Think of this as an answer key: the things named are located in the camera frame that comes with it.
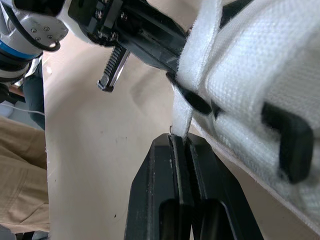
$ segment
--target white fabric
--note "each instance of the white fabric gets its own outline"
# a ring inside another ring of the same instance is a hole
[[[207,65],[219,30],[221,14],[222,0],[202,2],[200,17],[195,21],[183,49],[176,76],[177,80],[190,90],[196,91],[200,87],[204,73],[208,69]],[[190,127],[193,110],[177,89],[174,90],[173,112],[175,114],[173,114],[172,131],[176,135],[185,136]]]
[[[279,179],[279,135],[261,121],[265,102],[304,118],[320,137],[320,1],[254,0],[217,33],[220,1],[204,0],[180,58],[177,79],[224,111],[211,135],[293,208],[320,227],[320,145],[309,178]],[[191,107],[175,93],[173,133],[185,136]]]

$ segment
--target screw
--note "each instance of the screw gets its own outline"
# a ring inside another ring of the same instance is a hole
[[[97,19],[102,19],[103,13],[100,10],[95,11],[95,17]]]
[[[123,21],[127,21],[128,20],[128,16],[124,12],[121,13],[120,17],[121,17],[121,19]]]

